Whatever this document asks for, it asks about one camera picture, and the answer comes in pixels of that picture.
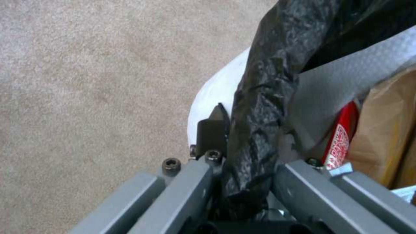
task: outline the metal nut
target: metal nut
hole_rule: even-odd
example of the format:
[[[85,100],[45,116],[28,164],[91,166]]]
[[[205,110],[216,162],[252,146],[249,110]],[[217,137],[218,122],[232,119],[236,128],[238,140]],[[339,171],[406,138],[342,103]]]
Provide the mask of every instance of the metal nut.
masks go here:
[[[190,159],[197,159],[196,158],[196,145],[194,145],[194,144],[192,144],[190,147],[189,147],[189,157],[190,157]]]
[[[205,158],[215,163],[221,163],[223,156],[218,150],[208,150],[205,152]]]
[[[162,162],[163,174],[167,176],[176,176],[181,170],[181,162],[177,158],[167,158]]]
[[[308,158],[305,162],[315,169],[322,169],[324,167],[324,164],[315,158]]]

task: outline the metal bar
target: metal bar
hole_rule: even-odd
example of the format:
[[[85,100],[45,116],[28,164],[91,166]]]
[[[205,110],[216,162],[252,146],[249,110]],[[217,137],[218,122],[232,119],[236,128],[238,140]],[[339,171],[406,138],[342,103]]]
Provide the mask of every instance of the metal bar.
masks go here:
[[[189,217],[202,213],[212,179],[213,171],[203,159],[189,161],[129,233],[178,233]]]
[[[337,234],[396,233],[301,160],[278,167],[272,192],[300,222],[322,220]]]
[[[416,208],[360,172],[331,181],[399,233],[416,234]]]
[[[69,233],[126,233],[164,188],[163,179],[138,173],[118,187]]]

